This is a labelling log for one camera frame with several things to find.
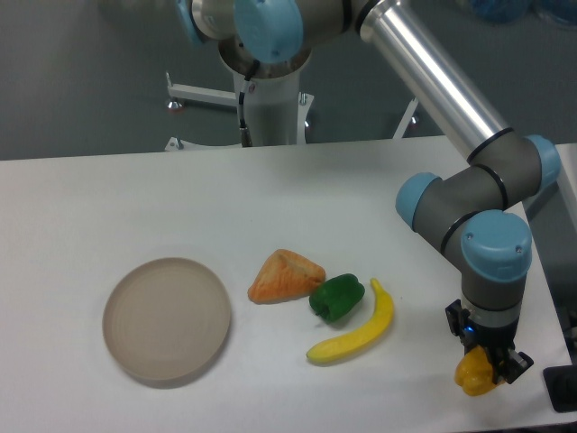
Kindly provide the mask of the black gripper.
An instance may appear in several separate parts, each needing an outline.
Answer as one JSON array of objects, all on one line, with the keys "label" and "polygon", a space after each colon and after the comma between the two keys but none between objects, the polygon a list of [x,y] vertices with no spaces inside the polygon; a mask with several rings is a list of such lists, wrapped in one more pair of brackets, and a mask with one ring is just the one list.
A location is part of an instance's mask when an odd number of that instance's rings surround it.
[{"label": "black gripper", "polygon": [[489,351],[492,382],[511,384],[534,365],[534,360],[515,350],[522,303],[509,309],[488,310],[457,299],[445,308],[450,332],[459,338],[464,353],[477,346]]}]

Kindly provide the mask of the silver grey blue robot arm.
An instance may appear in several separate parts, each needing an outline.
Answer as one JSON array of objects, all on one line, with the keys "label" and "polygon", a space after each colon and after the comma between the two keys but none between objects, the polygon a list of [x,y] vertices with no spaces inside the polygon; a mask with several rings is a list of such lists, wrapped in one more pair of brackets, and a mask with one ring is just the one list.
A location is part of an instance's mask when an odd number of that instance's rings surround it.
[{"label": "silver grey blue robot arm", "polygon": [[378,50],[468,163],[448,179],[417,174],[396,198],[405,223],[462,275],[446,309],[451,332],[485,354],[494,382],[530,368],[514,337],[532,237],[509,209],[555,182],[554,145],[508,126],[404,1],[178,1],[176,10],[187,37],[216,41],[235,73],[244,147],[294,144],[300,127],[296,90],[251,102],[252,82],[299,73],[313,47],[349,30]]}]

